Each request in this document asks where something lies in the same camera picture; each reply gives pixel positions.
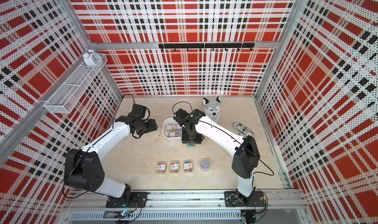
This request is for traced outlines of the square paper clip box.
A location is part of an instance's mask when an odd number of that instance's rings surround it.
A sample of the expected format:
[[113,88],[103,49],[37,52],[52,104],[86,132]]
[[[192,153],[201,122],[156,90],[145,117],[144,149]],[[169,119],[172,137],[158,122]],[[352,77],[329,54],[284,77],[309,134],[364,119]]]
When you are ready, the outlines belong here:
[[193,161],[192,160],[185,160],[183,163],[183,169],[185,173],[192,173],[193,172]]

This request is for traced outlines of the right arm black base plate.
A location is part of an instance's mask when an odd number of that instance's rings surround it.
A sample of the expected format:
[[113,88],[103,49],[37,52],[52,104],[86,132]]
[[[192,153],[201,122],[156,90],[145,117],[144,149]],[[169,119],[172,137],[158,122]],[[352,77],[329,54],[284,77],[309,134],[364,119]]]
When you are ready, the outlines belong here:
[[265,207],[264,194],[261,191],[254,191],[248,197],[238,191],[226,191],[224,201],[226,207]]

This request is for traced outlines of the round clear paper clip jar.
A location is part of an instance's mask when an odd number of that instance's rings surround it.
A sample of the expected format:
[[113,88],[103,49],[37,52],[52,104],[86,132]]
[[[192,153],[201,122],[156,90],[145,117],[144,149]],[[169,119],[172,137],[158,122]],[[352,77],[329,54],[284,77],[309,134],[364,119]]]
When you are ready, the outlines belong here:
[[199,165],[202,172],[208,172],[211,167],[211,163],[208,159],[202,159]]

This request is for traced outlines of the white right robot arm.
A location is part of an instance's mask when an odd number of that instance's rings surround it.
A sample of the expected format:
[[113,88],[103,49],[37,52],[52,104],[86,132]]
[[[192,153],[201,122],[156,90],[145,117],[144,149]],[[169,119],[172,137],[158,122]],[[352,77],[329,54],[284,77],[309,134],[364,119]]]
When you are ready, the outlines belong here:
[[260,159],[255,139],[230,132],[198,109],[191,113],[179,109],[173,119],[182,127],[182,143],[200,144],[204,138],[209,138],[233,157],[231,167],[238,176],[238,195],[250,198],[255,190],[255,171]]

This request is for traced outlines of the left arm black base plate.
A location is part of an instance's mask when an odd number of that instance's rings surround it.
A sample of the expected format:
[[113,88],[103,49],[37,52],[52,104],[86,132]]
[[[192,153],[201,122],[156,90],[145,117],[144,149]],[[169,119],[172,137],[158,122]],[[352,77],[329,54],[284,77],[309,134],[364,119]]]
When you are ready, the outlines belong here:
[[106,208],[144,208],[147,201],[147,192],[127,192],[123,197],[108,197]]

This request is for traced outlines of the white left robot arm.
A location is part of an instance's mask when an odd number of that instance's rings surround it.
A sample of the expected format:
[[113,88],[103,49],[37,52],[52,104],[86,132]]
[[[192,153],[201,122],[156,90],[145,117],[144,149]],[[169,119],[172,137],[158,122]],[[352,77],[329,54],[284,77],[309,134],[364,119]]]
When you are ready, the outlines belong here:
[[81,149],[71,149],[66,155],[64,184],[95,192],[121,200],[126,204],[132,201],[130,185],[116,182],[105,175],[102,161],[106,155],[125,137],[135,139],[158,130],[150,110],[142,105],[133,104],[132,111],[126,116],[113,120],[112,126],[99,138]]

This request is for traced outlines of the white plastic storage box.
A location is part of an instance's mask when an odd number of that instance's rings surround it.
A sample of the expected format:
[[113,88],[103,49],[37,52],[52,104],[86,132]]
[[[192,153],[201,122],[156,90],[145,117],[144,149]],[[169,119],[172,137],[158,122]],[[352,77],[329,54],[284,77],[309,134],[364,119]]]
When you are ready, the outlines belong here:
[[174,131],[167,131],[166,127],[168,124],[175,124],[177,125],[178,123],[173,119],[173,118],[167,118],[163,122],[163,127],[162,127],[162,135],[165,139],[168,141],[179,141],[181,140],[182,136],[182,130],[174,130]]

